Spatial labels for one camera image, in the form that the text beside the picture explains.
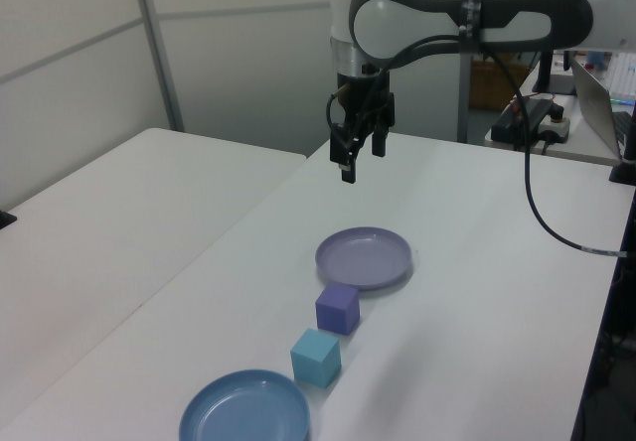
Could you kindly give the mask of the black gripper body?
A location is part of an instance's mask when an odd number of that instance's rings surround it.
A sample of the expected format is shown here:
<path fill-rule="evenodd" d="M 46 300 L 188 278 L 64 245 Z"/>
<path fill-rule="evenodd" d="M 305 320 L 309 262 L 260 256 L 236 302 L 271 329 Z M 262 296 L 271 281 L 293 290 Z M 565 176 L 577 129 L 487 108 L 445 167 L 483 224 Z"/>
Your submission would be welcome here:
<path fill-rule="evenodd" d="M 395 124 L 395 102 L 388 73 L 362 77 L 338 73 L 337 84 L 345 87 L 337 97 L 345 111 L 344 122 L 338 127 L 345 136 L 389 133 Z"/>

